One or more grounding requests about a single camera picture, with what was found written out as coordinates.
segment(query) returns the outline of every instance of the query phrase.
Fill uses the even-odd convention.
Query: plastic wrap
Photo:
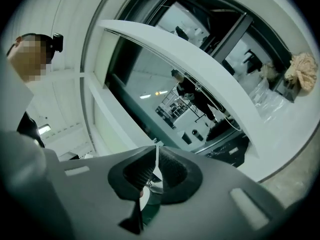
[[[289,103],[280,94],[269,89],[266,78],[249,94],[249,97],[265,123],[276,118]]]

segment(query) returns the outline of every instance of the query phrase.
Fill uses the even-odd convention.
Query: gray plastic surface
[[[190,199],[162,205],[140,235],[119,223],[132,214],[135,203],[121,200],[108,182],[112,166],[148,147],[89,159],[59,162],[56,154],[41,149],[16,132],[1,133],[1,177],[8,192],[42,224],[66,239],[249,239],[254,233],[230,196],[242,189],[272,220],[282,214],[280,203],[263,187],[233,166],[175,148],[168,149],[195,163],[202,184]],[[88,167],[67,176],[65,171]]]

